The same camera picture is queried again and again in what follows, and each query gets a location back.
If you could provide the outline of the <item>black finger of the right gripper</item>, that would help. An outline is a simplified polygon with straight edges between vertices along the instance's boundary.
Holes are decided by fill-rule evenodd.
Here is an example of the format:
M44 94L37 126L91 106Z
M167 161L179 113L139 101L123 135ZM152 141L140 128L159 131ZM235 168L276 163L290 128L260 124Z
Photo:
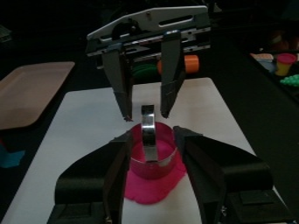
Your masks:
M163 35L161 42L160 112L164 118L169 116L184 77L181 33L173 30Z
M127 122L132 122L132 73L121 44L113 44L101 55L104 72Z

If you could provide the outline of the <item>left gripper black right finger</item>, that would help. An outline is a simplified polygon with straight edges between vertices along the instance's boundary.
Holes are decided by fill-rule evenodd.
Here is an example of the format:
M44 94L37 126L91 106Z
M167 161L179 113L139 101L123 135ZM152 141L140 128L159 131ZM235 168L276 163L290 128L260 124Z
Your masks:
M267 163L239 147L173 127L201 224L295 224Z

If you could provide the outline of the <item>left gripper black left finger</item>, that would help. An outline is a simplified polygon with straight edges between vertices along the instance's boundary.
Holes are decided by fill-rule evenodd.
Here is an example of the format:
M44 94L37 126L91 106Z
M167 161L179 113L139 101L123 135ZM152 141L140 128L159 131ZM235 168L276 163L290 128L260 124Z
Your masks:
M61 173L47 224L121 224L132 145L127 131Z

